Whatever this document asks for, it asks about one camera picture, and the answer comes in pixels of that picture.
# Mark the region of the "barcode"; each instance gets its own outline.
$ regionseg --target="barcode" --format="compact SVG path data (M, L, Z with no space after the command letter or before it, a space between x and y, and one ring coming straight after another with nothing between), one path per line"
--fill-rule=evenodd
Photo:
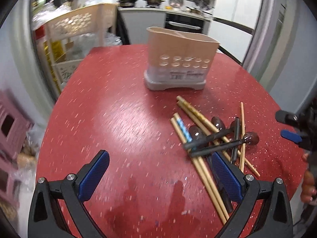
M175 74L171 75L171 80L182 80L182 79L183 79L183 75L175 75Z
M203 73L187 73L186 79L197 79L203 76Z

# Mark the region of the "red table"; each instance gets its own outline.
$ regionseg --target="red table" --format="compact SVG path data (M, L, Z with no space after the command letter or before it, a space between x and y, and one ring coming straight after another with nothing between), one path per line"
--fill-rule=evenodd
M223 54L216 54L204 90L149 91L144 45L94 48L82 61L51 115L43 140L37 177L63 179L76 173L100 149L110 166L85 203L108 238L214 237L221 221L191 161L169 122L183 96L208 118L220 116L229 126L244 103L246 131L260 142L246 157L261 180L281 177L291 198L305 165L302 150L282 139L285 126L275 121L278 105L256 80ZM251 173L245 167L245 173ZM242 236L259 212L256 204ZM73 233L79 236L62 209Z

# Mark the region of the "chopstick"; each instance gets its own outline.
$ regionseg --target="chopstick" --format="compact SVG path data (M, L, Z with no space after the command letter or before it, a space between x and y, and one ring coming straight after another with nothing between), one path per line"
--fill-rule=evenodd
M177 123L179 124L180 129L181 129L181 131L183 132L183 134L184 134L184 136L186 138L186 141L187 142L191 141L192 138L191 138L189 132L187 131L186 127L183 125L183 121L180 118L180 115L178 113L175 113L174 114L174 118L176 119ZM224 213L224 216L226 217L226 220L228 220L229 219L229 214L228 214L227 209L226 209L226 207L225 207L225 205L224 205L224 203L222 201L220 193L219 193L214 181L211 178L210 172L208 171L208 169L206 167L205 161L200 156L197 157L197 159L198 159L198 163L200 164L200 166L201 166L201 168L202 168L202 170L203 170L203 172L204 172L204 174L205 174L205 176L207 178L208 183L210 184L210 187L211 187L214 195L216 196L216 199L218 200L218 203L219 203L219 205L221 207L221 210Z
M241 106L241 136L243 137L243 135L245 134L245 125L244 125L244 107L243 107L243 103L240 103ZM241 148L241 156L240 156L240 170L242 172L244 172L244 159L245 159L245 143L242 144L242 148Z
M175 131L176 131L176 133L178 135L178 137L180 138L181 142L183 144L186 143L187 140L186 140L182 130L180 129L180 127L177 124L177 121L176 121L176 119L174 117L171 118L171 123L172 123L172 125L173 125L173 127L174 127L174 129L175 129ZM196 171L197 171L197 173L199 174L199 176L200 176L200 178L202 180L202 183L205 185L205 188L206 188L206 190L208 192L208 195L210 196L211 201L213 202L213 204L214 204L214 206L216 208L216 211L217 211L222 223L225 224L226 221L227 221L226 217L224 216L224 213L223 213L223 211L222 211L222 209L221 209L221 207L220 207L220 205L218 203L218 200L215 197L215 194L213 193L213 191L211 189L211 186L210 186L209 182L207 181L207 177L205 176L205 173L202 170L202 167L201 167L200 163L198 162L198 159L197 158L191 158L191 162L195 166Z
M203 131L205 135L211 134L211 132L200 122L200 120L196 116L193 115L191 111L188 110L188 108L183 103L178 101L177 105L183 109L183 111L189 116L189 118L193 120L193 122ZM214 140L213 143L215 145L220 145L220 143L217 140ZM226 157L228 161L231 160L230 155L225 150L222 152L222 154Z
M196 108L194 108L190 103L188 103L185 99L183 99L181 96L176 97L179 102L181 102L189 111L191 111L198 119L201 121L208 129L210 129L213 132L219 132L216 126L214 126L202 113L200 113ZM227 137L222 137L222 140L226 143L229 142L229 139ZM248 165L248 167L251 169L253 173L256 174L256 176L260 176L259 172L254 168L254 166L245 158L245 163Z

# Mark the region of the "cabinet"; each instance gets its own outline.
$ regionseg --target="cabinet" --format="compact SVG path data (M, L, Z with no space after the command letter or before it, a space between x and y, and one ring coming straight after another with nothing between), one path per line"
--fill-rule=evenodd
M255 28L262 0L215 0L214 16Z
M211 22L208 36L216 39L220 46L241 62L245 57L252 38L252 35L240 29L216 21Z
M148 27L164 27L165 12L150 10L121 11L131 45L146 44Z

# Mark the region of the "label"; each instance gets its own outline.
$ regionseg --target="label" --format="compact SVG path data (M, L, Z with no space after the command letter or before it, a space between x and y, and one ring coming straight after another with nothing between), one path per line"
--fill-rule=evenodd
M195 71L187 71L187 72L170 72L171 80L194 80L200 79L203 77L203 73L198 73Z

